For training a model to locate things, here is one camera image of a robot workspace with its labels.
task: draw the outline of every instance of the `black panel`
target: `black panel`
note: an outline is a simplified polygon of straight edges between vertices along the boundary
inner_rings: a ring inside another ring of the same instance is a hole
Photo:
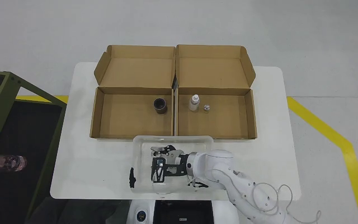
[[[153,224],[214,224],[210,200],[157,200]]]
[[[0,132],[0,154],[25,156],[27,166],[0,172],[0,223],[24,222],[61,110],[56,105],[14,102]],[[42,198],[50,196],[50,184],[39,192]]]

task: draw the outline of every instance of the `cardboard box flap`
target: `cardboard box flap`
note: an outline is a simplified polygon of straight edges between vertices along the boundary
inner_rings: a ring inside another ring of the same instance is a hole
[[[255,72],[243,46],[178,45],[179,87],[250,88]]]
[[[95,69],[102,87],[171,88],[175,47],[109,45]]]

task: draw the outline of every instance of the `white bottle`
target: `white bottle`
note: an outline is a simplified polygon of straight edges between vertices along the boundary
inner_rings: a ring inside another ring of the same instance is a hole
[[[190,98],[189,110],[195,111],[197,109],[197,107],[199,106],[199,103],[200,103],[199,96],[197,94],[195,94],[194,96],[192,96]]]

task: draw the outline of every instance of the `cardboard box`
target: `cardboard box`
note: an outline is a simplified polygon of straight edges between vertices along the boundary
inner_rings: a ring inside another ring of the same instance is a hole
[[[176,77],[179,136],[257,138],[253,91],[255,79],[243,46],[178,45]],[[190,97],[198,94],[199,109],[190,111]],[[204,105],[210,105],[205,111]]]
[[[96,69],[90,137],[172,136],[175,47],[110,45]],[[157,114],[153,102],[168,110]]]

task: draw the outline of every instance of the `yellow floor line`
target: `yellow floor line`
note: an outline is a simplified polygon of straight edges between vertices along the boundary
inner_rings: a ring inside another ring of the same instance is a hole
[[[57,99],[61,100],[62,102],[68,102],[68,96],[55,96]],[[42,98],[41,96],[16,96],[17,100],[30,100],[30,101],[37,101],[37,102],[49,102],[47,99]]]
[[[349,179],[351,180],[351,185],[356,199],[356,204],[358,206],[358,162],[352,143],[350,143],[347,139],[341,136],[338,132],[333,130],[333,128],[328,126],[328,124],[320,120],[317,116],[312,114],[304,106],[300,105],[292,97],[287,97],[287,102],[289,108],[295,114],[297,114],[299,117],[305,120],[308,124],[310,124],[314,129],[316,129],[322,135],[328,138],[336,146],[341,148],[341,151],[343,153],[343,158],[346,163]]]

